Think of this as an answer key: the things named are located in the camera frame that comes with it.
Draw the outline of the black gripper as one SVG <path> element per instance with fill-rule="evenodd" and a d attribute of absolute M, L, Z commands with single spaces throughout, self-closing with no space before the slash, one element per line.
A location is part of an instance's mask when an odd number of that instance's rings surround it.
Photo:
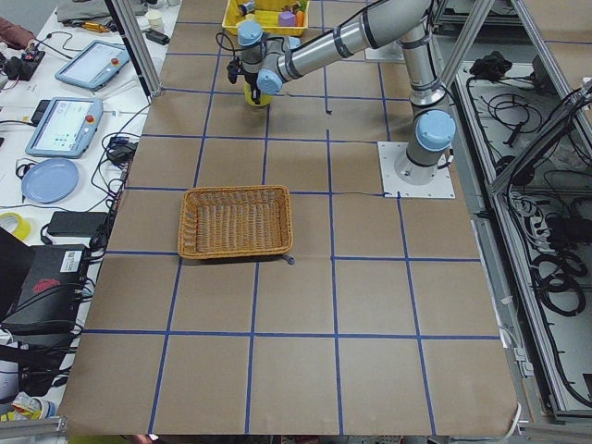
<path fill-rule="evenodd" d="M 261 97 L 261 91 L 257 86 L 257 82 L 255 80 L 249 80 L 248 81 L 248 85 L 250 88 L 250 97 L 251 98 L 260 98 Z"/>

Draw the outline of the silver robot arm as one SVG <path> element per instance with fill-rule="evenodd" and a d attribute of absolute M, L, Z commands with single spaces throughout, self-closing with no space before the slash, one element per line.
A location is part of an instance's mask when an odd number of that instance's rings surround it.
<path fill-rule="evenodd" d="M 431 10 L 427 1 L 375 1 L 304 44 L 246 20 L 238 27 L 239 48 L 228 63 L 228 80 L 243 77 L 246 96 L 261 105 L 286 83 L 358 53 L 371 62 L 404 65 L 411 87 L 413 138 L 395 160 L 394 171 L 404 182 L 426 185 L 444 167 L 440 160 L 456 133 L 443 104 L 448 91 L 431 55 Z"/>

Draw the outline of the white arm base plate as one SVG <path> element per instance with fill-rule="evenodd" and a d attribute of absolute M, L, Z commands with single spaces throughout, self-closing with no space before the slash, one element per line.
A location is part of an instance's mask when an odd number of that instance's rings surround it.
<path fill-rule="evenodd" d="M 389 198 L 454 199 L 450 169 L 443 154 L 434 166 L 417 166 L 407 142 L 378 142 L 383 194 Z"/>

